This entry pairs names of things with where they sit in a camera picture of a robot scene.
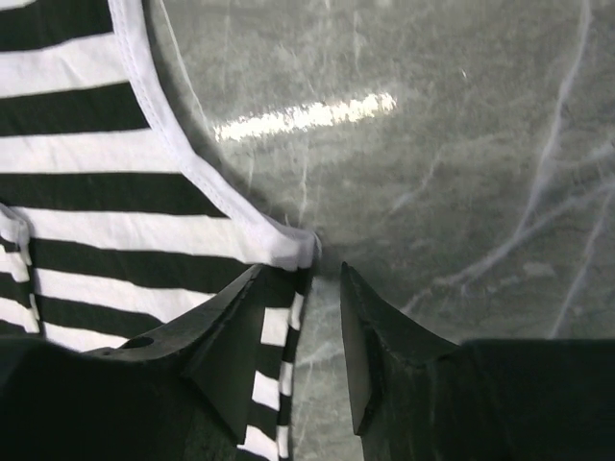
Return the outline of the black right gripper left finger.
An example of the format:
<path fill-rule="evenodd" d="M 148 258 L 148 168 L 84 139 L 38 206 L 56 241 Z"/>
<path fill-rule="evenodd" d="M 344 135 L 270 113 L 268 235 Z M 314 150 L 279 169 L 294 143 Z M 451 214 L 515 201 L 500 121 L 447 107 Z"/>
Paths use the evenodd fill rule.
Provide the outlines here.
<path fill-rule="evenodd" d="M 119 348 L 1 341 L 5 460 L 233 460 L 263 321 L 253 267 L 209 301 Z"/>

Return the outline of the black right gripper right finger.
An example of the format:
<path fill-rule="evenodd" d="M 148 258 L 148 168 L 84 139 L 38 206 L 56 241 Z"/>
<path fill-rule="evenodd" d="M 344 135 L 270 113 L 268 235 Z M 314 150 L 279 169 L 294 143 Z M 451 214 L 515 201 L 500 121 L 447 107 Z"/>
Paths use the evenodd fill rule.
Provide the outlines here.
<path fill-rule="evenodd" d="M 610 339 L 452 343 L 350 265 L 340 307 L 353 431 L 367 460 L 610 460 Z"/>

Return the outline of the wide striped black white tank top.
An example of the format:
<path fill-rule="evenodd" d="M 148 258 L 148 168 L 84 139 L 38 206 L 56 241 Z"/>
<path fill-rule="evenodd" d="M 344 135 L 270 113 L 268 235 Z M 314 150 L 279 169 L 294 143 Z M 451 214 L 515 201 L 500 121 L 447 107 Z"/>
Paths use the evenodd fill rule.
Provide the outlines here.
<path fill-rule="evenodd" d="M 261 214 L 190 145 L 138 1 L 1 5 L 1 330 L 117 347 L 267 267 L 234 456 L 289 460 L 315 236 Z"/>

